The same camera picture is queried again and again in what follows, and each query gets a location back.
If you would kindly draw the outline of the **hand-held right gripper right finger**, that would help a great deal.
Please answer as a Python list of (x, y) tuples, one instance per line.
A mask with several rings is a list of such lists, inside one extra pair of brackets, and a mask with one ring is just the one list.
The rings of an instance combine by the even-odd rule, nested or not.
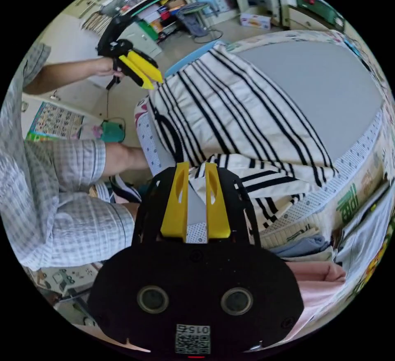
[(217, 165), (205, 164), (207, 239), (230, 237), (230, 225), (223, 197)]

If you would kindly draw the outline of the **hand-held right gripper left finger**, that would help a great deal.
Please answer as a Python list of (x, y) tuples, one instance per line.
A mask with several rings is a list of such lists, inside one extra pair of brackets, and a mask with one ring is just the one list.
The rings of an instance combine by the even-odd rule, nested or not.
[(180, 162), (174, 169), (160, 232), (164, 238), (173, 238), (185, 243), (188, 220), (189, 164)]

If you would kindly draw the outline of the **person's left hand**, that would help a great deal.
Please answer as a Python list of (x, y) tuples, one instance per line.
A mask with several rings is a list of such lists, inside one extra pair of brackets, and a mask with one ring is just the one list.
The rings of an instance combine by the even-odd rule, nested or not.
[(120, 79), (125, 76), (121, 68), (111, 58), (102, 57), (96, 59), (94, 68), (95, 76), (114, 76)]

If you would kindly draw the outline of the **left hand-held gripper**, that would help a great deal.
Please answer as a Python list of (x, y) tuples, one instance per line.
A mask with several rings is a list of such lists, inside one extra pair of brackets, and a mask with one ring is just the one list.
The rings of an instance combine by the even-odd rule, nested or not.
[(153, 90), (153, 81), (163, 83), (156, 61), (126, 39), (98, 47), (98, 55), (113, 59), (121, 72), (143, 89)]

